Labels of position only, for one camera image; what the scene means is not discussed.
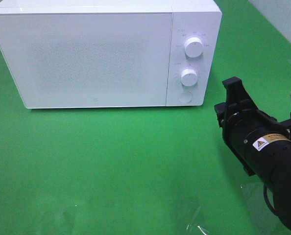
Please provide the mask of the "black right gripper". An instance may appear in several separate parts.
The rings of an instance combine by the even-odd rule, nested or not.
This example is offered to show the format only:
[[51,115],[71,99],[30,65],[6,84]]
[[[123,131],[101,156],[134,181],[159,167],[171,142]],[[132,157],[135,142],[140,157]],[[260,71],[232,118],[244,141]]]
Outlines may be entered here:
[[249,176],[291,176],[291,118],[259,110],[238,77],[222,82],[226,102],[214,106],[225,144]]

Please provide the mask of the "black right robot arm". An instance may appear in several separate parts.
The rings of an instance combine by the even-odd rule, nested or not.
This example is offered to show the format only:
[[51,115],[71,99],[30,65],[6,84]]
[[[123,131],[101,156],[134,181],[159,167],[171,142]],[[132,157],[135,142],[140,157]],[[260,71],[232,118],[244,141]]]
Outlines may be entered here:
[[267,206],[291,230],[291,117],[278,122],[259,110],[237,77],[223,85],[226,101],[214,106],[223,140],[246,173],[262,180]]

